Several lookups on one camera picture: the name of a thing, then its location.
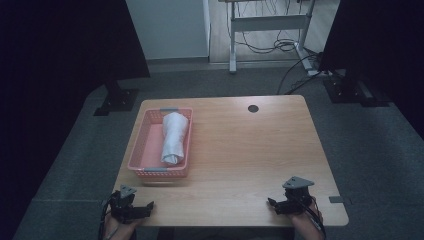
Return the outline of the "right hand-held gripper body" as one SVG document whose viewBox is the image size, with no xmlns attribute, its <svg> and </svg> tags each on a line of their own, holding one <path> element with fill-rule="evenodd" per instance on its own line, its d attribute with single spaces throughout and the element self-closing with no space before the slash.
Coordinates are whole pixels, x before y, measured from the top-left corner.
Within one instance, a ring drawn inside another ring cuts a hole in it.
<svg viewBox="0 0 424 240">
<path fill-rule="evenodd" d="M 286 196 L 284 206 L 289 208 L 288 214 L 302 213 L 312 203 L 308 187 L 313 184 L 313 181 L 298 176 L 291 177 L 283 184 Z"/>
</svg>

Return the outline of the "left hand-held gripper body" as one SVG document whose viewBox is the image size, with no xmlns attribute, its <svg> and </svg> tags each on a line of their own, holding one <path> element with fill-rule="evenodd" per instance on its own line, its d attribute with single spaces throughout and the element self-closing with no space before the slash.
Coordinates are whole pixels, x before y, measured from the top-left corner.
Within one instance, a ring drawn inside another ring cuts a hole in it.
<svg viewBox="0 0 424 240">
<path fill-rule="evenodd" d="M 130 224 L 139 219 L 132 203 L 136 189 L 127 185 L 121 185 L 110 198 L 111 215 L 119 223 Z"/>
</svg>

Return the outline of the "person's left hand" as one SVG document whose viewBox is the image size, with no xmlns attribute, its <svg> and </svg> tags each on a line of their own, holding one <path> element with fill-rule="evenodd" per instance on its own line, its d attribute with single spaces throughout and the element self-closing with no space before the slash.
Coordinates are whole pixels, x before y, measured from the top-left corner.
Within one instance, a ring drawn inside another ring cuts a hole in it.
<svg viewBox="0 0 424 240">
<path fill-rule="evenodd" d="M 142 224 L 143 220 L 135 220 L 130 224 L 120 223 L 110 214 L 105 217 L 104 231 L 102 240 L 135 240 L 136 229 Z"/>
</svg>

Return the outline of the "person's right hand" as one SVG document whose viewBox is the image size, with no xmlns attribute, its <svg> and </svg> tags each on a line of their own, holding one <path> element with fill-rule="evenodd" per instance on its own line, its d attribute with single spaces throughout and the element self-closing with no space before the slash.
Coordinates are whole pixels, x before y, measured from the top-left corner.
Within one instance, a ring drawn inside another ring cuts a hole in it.
<svg viewBox="0 0 424 240">
<path fill-rule="evenodd" d="M 303 238 L 303 240 L 324 240 L 323 233 L 315 226 L 312 217 L 309 213 L 304 212 L 300 214 L 288 215 L 296 232 Z"/>
</svg>

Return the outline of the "pink plastic basket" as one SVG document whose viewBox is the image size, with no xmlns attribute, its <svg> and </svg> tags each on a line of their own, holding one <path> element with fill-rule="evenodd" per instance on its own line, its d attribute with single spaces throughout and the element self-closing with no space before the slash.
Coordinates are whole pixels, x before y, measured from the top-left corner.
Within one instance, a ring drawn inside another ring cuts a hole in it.
<svg viewBox="0 0 424 240">
<path fill-rule="evenodd" d="M 164 142 L 163 119 L 172 112 L 184 115 L 189 121 L 183 142 L 184 158 L 177 165 L 170 165 L 161 161 Z M 141 179 L 185 178 L 189 169 L 193 109 L 151 108 L 143 112 L 141 119 L 140 126 L 135 129 L 134 144 L 129 147 L 128 169 L 134 171 Z"/>
</svg>

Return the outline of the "rolled white towel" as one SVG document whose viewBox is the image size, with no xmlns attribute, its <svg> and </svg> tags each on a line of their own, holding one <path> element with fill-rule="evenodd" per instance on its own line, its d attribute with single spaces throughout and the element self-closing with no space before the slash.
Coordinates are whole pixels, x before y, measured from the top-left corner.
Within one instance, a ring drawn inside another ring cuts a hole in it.
<svg viewBox="0 0 424 240">
<path fill-rule="evenodd" d="M 163 119 L 164 142 L 162 147 L 161 161 L 177 165 L 184 158 L 183 142 L 188 129 L 188 119 L 178 113 L 167 114 Z"/>
</svg>

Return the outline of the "black stand base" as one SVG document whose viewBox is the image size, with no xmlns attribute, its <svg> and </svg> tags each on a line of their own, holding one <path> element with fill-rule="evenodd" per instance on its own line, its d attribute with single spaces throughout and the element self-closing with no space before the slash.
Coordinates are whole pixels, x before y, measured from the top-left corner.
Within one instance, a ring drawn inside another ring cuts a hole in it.
<svg viewBox="0 0 424 240">
<path fill-rule="evenodd" d="M 105 83 L 107 96 L 102 105 L 94 112 L 94 116 L 108 116 L 110 112 L 129 112 L 132 110 L 138 89 L 122 89 L 117 80 Z"/>
<path fill-rule="evenodd" d="M 361 80 L 332 75 L 323 84 L 331 102 L 335 104 L 358 103 L 363 107 L 388 107 L 391 102 L 383 92 Z"/>
</svg>

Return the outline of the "black curtain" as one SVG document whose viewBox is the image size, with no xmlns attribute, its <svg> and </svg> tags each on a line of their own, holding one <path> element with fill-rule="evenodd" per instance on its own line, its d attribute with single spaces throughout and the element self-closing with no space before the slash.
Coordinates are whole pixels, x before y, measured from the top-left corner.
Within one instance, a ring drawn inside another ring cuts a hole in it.
<svg viewBox="0 0 424 240">
<path fill-rule="evenodd" d="M 26 211 L 89 93 L 148 74 L 127 0 L 0 0 L 0 215 Z"/>
<path fill-rule="evenodd" d="M 383 92 L 424 139 L 424 0 L 340 0 L 319 69 Z"/>
</svg>

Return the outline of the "white partition panel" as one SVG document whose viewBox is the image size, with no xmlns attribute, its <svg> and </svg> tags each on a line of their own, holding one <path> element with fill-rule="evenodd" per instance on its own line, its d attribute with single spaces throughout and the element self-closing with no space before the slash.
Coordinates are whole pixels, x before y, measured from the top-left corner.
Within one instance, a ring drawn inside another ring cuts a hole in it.
<svg viewBox="0 0 424 240">
<path fill-rule="evenodd" d="M 207 58 L 208 0 L 126 0 L 148 60 Z"/>
</svg>

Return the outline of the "white metal desk frame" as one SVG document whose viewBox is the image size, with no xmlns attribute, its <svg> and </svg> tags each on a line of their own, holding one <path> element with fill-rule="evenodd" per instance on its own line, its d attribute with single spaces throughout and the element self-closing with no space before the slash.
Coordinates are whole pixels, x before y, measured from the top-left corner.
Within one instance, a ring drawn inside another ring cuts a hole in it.
<svg viewBox="0 0 424 240">
<path fill-rule="evenodd" d="M 276 31 L 276 30 L 299 30 L 300 38 L 294 43 L 295 51 L 309 76 L 318 73 L 310 62 L 304 44 L 313 16 L 316 0 L 310 0 L 307 12 L 297 15 L 284 16 L 259 16 L 259 17 L 237 17 L 236 4 L 238 2 L 258 1 L 258 0 L 218 0 L 231 6 L 230 9 L 230 55 L 229 72 L 237 72 L 235 36 L 238 32 L 255 31 Z"/>
</svg>

